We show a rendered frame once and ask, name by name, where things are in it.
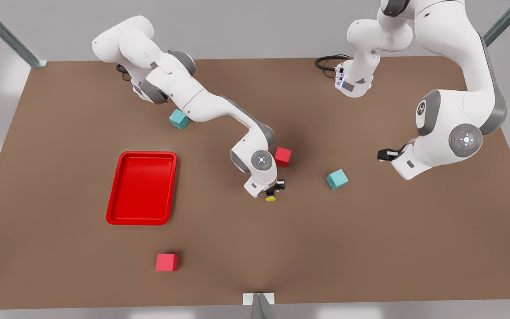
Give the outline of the red cube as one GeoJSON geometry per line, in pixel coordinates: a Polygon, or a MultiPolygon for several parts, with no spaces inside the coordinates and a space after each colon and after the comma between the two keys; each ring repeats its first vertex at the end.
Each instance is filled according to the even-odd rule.
{"type": "Polygon", "coordinates": [[[277,147],[275,152],[275,163],[277,166],[287,167],[290,163],[292,151],[287,148],[277,147]]]}
{"type": "Polygon", "coordinates": [[[156,271],[177,271],[178,255],[174,253],[161,253],[157,255],[156,271]]]}

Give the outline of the teal cube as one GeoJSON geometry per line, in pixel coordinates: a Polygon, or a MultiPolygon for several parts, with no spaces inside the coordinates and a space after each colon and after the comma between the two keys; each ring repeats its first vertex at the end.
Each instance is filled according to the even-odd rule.
{"type": "Polygon", "coordinates": [[[176,109],[170,115],[169,121],[174,127],[183,130],[188,125],[189,118],[182,111],[176,109]]]}
{"type": "Polygon", "coordinates": [[[337,190],[349,182],[348,177],[342,169],[330,173],[326,181],[332,190],[337,190]]]}

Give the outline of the red rectangular tray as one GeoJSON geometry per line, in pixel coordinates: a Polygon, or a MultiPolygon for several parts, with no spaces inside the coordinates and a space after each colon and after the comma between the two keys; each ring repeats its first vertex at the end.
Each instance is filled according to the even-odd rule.
{"type": "Polygon", "coordinates": [[[126,151],[116,167],[106,220],[115,226],[162,226],[171,213],[178,157],[126,151]]]}

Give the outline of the silver frame post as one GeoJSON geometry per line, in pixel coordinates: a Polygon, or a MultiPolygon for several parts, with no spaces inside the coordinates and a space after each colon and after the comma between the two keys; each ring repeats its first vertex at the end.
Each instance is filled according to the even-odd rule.
{"type": "Polygon", "coordinates": [[[243,293],[243,305],[251,305],[251,319],[278,319],[271,305],[275,305],[272,292],[243,293]]]}
{"type": "Polygon", "coordinates": [[[0,21],[0,38],[30,67],[46,67],[47,61],[39,60],[16,36],[0,21]]]}
{"type": "Polygon", "coordinates": [[[483,40],[489,47],[510,26],[510,8],[483,35],[483,40]]]}

